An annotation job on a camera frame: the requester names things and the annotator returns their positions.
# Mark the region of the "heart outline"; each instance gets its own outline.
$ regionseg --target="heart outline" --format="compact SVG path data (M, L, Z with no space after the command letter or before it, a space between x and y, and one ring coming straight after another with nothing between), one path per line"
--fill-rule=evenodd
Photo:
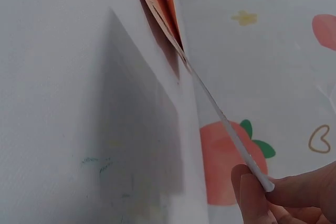
M311 146L311 143L316 135L316 133L318 133L322 128L327 128L326 132L324 132L322 134L322 136L320 137L320 141L322 141L324 144L326 144L326 146L328 147L328 149L326 151L321 151L321 150L318 150L316 148L314 148L313 146ZM331 150L331 146L329 144L329 142L327 140L324 139L324 137L329 133L330 131L330 127L329 125L327 124L323 124L319 127L317 127L314 132L311 134L310 138L309 138L309 143L308 143L308 147L313 151L313 152L317 152L317 153L322 153L322 154L326 154L326 153L329 153L330 150Z

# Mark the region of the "white paper stick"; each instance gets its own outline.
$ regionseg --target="white paper stick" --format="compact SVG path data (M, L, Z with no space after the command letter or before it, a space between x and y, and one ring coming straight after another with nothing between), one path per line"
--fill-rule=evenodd
M235 130L232 128L229 120L223 114L222 110L217 105L215 99L210 94L208 88L205 86L205 84L203 83L203 81L201 80L201 78L196 73L195 69L190 64L190 61L186 57L186 55L185 55L184 51L182 50L182 48L179 46L179 44L176 41L175 37L172 35L170 29L166 26L166 23L162 19L160 13L158 12L158 10L156 10L156 8L153 5L153 3L151 3L151 4L152 4L152 7L154 8L156 14L161 18L161 21L164 24L164 28L163 29L165 29L171 35L170 38L168 37L168 40L173 44L173 46L175 47L178 55L188 65L188 67L190 68L192 74L196 77L196 80L200 83L202 89L206 93L208 99L210 100L212 106L214 107L216 113L218 114L218 116L219 116L219 118L220 118L223 126L225 127L227 133L229 134L231 140L235 144L238 152L240 153L240 155L244 159L246 165L250 168L251 172L258 178L259 182L261 183L261 185L263 186L263 188L264 188L264 190L266 192L269 193L269 192L273 191L275 185L268 179L268 177L265 174L263 174L261 172L261 170L260 170L259 166L257 165L257 163L253 160L252 156L247 152L247 150L246 150L245 146L243 145L242 141L240 140L239 136L237 135L237 133L235 132Z
M229 120L226 118L226 116L223 114L223 112L221 111L221 109L217 105L215 99L210 94L208 88L205 86L205 84L203 83L201 78L198 76L198 74L196 73L194 68L191 66L189 60L186 57L185 57L185 60L186 60L187 64L189 65L193 75L196 77L196 79L198 80L198 82L202 86L204 92L206 93L207 97L209 98L212 106L214 107L216 113L218 114L218 116L219 116L222 124L224 125L227 133L229 134L231 140L235 144L238 152L240 153L240 155L244 159L246 165L250 168L251 172L258 178L258 180L260 181L261 185L263 186L263 188L266 192L269 193L269 192L273 191L275 185L268 179L268 177L265 174L263 174L261 172L259 166L253 160L252 156L247 152L247 150L246 150L245 146L243 145L242 141L240 140L239 136L237 135L235 130L232 128Z

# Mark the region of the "orange paper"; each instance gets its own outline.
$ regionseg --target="orange paper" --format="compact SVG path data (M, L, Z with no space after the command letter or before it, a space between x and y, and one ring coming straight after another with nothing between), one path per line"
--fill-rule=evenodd
M165 33L168 40L176 47L182 49L179 29L177 27L176 14L173 0L145 0L157 23Z

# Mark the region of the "hand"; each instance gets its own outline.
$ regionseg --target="hand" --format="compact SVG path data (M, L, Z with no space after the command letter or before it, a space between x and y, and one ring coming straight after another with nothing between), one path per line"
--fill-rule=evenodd
M235 166L231 180L244 224L336 223L336 162L272 179L275 189L267 194L246 165Z

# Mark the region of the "orange peach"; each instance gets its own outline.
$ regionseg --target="orange peach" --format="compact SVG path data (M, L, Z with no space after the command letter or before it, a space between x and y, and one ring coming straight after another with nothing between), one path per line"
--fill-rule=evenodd
M318 42L336 51L336 16L320 14L313 18L312 28Z
M250 139L241 125L235 122L231 122L231 125L261 171L267 174L266 160L260 147ZM221 122L206 125L200 132L208 203L219 206L234 205L236 199L231 185L231 170L235 165L244 164L244 160Z

